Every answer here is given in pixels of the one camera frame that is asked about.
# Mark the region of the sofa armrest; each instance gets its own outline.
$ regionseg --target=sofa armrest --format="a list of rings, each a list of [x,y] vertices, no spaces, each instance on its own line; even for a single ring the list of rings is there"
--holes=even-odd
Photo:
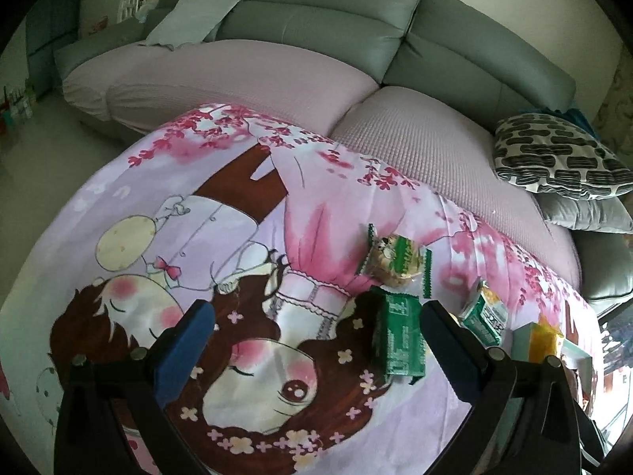
[[[130,18],[55,51],[55,65],[64,80],[84,62],[142,39],[143,23]]]
[[[572,230],[582,268],[580,294],[598,316],[633,298],[633,254],[623,234]]]

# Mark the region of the cartoon blanket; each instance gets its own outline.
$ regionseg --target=cartoon blanket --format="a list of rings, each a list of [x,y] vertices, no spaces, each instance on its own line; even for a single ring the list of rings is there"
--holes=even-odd
[[[432,356],[414,385],[379,382],[375,309],[354,300],[376,283],[356,273],[368,223],[430,248],[420,296],[458,313],[481,276],[507,304],[509,329],[546,319],[601,373],[586,302],[479,217],[378,159],[213,104],[96,173],[40,238],[0,312],[2,417],[51,473],[73,356],[107,362],[149,347],[203,298],[216,331],[167,413],[211,473],[423,473],[469,406]],[[129,411],[119,416],[156,474]]]

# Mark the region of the sofa backrest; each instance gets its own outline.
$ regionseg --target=sofa backrest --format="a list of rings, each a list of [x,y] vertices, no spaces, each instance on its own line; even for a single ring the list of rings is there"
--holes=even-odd
[[[178,0],[159,0],[146,34]],[[251,39],[323,53],[379,84],[428,94],[489,130],[531,106],[567,110],[575,82],[459,0],[242,0],[206,41]]]

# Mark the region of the snack wrapper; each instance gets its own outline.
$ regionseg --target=snack wrapper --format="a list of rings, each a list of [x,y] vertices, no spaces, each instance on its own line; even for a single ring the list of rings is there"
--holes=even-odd
[[[560,358],[564,340],[565,336],[560,330],[552,327],[546,319],[539,319],[530,331],[530,350],[527,360],[541,363],[548,355]]]
[[[410,290],[417,283],[423,286],[424,298],[430,298],[430,250],[396,234],[379,238],[373,225],[368,227],[368,243],[360,273],[398,290],[407,287],[407,293],[418,294],[419,290]]]
[[[478,277],[460,314],[461,325],[486,347],[499,346],[508,323],[508,309],[486,281]]]
[[[371,292],[382,302],[373,337],[375,362],[385,377],[404,375],[416,382],[426,373],[426,342],[420,331],[420,300],[379,287]]]

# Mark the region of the tiled floor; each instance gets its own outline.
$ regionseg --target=tiled floor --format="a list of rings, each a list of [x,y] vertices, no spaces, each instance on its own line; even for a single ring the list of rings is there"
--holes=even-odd
[[[0,136],[0,306],[37,238],[73,193],[124,150],[80,124],[50,93]]]

